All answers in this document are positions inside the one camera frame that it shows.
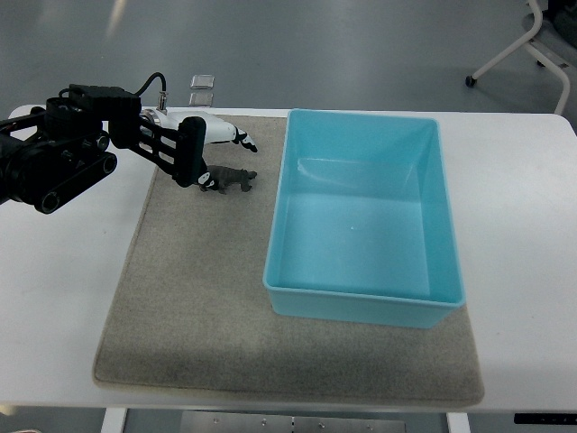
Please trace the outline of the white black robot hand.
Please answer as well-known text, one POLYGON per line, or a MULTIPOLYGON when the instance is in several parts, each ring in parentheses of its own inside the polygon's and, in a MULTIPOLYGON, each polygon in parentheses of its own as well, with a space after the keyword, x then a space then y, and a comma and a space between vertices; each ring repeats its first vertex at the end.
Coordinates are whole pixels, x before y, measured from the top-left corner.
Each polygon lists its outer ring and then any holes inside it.
POLYGON ((234 143, 257 151, 244 130, 206 112, 144 109, 141 119, 139 149, 182 188, 212 183, 203 157, 207 144, 234 143))

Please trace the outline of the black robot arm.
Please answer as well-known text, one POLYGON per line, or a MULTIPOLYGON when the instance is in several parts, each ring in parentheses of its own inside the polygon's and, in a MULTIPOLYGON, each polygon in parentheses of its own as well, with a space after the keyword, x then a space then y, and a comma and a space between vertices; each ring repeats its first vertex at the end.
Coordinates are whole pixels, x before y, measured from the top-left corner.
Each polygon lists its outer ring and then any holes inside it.
POLYGON ((206 174, 206 121, 175 129, 146 119, 139 95, 119 87, 70 85, 45 107, 1 123, 1 200, 50 214, 116 168, 109 145, 153 162, 183 188, 206 174))

